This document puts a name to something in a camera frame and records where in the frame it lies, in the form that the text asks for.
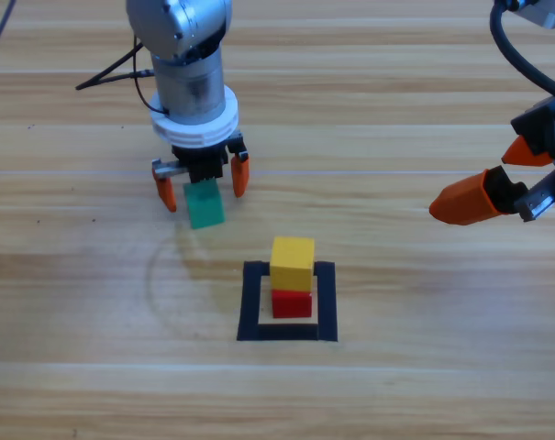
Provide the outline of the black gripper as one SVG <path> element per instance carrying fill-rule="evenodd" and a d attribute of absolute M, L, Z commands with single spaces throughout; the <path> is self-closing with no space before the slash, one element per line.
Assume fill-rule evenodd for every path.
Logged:
<path fill-rule="evenodd" d="M 232 154 L 231 175 L 233 192 L 237 198 L 244 195 L 250 179 L 249 152 L 241 132 L 233 132 L 218 144 L 203 148 L 172 146 L 175 160 L 152 162 L 152 176 L 158 195 L 166 208 L 175 213 L 177 203 L 171 177 L 187 173 L 191 183 L 198 183 L 223 176 L 223 167 L 228 164 L 228 154 Z"/>
<path fill-rule="evenodd" d="M 511 120 L 516 139 L 502 157 L 507 165 L 555 166 L 555 97 L 547 98 Z M 437 220 L 468 226 L 499 215 L 518 214 L 526 221 L 538 219 L 555 205 L 555 169 L 536 185 L 509 180 L 498 166 L 445 187 L 429 206 Z"/>

